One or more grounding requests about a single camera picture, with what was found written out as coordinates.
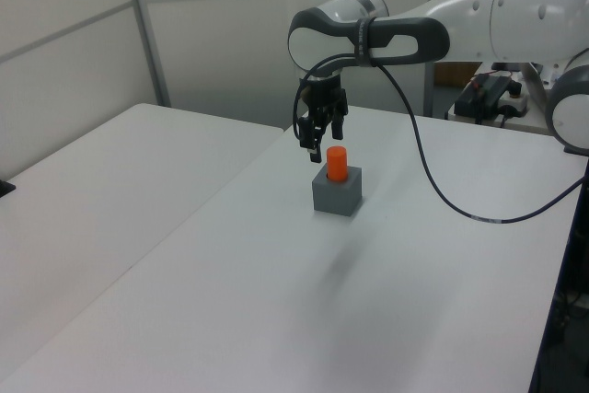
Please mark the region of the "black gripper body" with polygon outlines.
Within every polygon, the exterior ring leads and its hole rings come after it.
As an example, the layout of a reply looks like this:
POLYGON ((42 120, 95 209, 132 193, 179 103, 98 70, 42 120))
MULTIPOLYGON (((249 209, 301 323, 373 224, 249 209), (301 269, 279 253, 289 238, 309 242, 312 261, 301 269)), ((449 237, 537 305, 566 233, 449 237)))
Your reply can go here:
POLYGON ((333 108, 340 113, 346 112, 346 93, 341 87, 339 75, 319 80, 301 81, 302 100, 310 113, 323 108, 333 108))

